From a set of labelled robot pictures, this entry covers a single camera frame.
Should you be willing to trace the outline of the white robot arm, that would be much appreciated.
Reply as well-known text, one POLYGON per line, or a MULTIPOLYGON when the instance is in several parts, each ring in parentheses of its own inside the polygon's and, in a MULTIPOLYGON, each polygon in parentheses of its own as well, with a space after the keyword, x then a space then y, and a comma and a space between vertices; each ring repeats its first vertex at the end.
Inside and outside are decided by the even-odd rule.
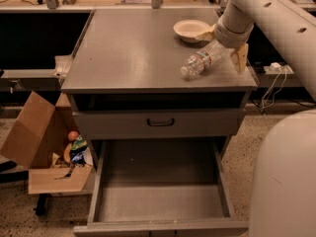
MULTIPOLYGON (((258 26, 316 98, 316 19, 289 0, 229 0, 202 35, 228 48, 242 46, 258 26)), ((316 111, 277 123, 257 153, 249 237, 316 237, 316 111)))

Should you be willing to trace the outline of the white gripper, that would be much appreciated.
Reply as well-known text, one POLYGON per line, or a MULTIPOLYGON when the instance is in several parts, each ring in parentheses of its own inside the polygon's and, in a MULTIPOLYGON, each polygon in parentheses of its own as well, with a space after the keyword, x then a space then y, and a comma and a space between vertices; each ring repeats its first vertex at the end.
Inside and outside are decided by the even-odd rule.
POLYGON ((220 17, 215 25, 198 34, 196 40, 212 41, 215 36, 226 48, 234 48, 230 53, 231 61, 236 71, 243 73, 249 50, 249 45, 246 42, 252 30, 252 21, 229 20, 227 17, 220 17))

